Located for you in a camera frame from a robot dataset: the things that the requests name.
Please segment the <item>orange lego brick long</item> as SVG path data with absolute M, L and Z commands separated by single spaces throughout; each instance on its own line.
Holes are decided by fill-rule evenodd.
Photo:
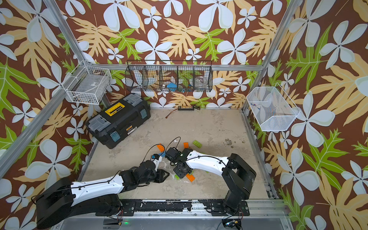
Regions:
M 186 178 L 190 181 L 190 182 L 194 182 L 194 180 L 196 179 L 192 174 L 187 174 Z

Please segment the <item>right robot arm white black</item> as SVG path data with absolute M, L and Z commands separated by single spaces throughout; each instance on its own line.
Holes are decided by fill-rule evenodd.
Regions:
M 256 172 L 237 154 L 216 157 L 189 148 L 183 151 L 170 148 L 165 157 L 174 166 L 173 171 L 180 179 L 195 169 L 221 176 L 229 189 L 223 201 L 224 211 L 228 214 L 236 214 L 241 202 L 250 197 Z

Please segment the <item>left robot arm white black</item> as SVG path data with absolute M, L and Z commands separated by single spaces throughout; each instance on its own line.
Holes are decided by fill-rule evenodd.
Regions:
M 158 169 L 153 161 L 147 160 L 138 167 L 99 180 L 71 182 L 67 178 L 60 179 L 34 198 L 36 227 L 48 229 L 64 219 L 82 214 L 120 215 L 124 210 L 118 197 L 120 193 L 162 183 L 168 176 L 169 172 Z

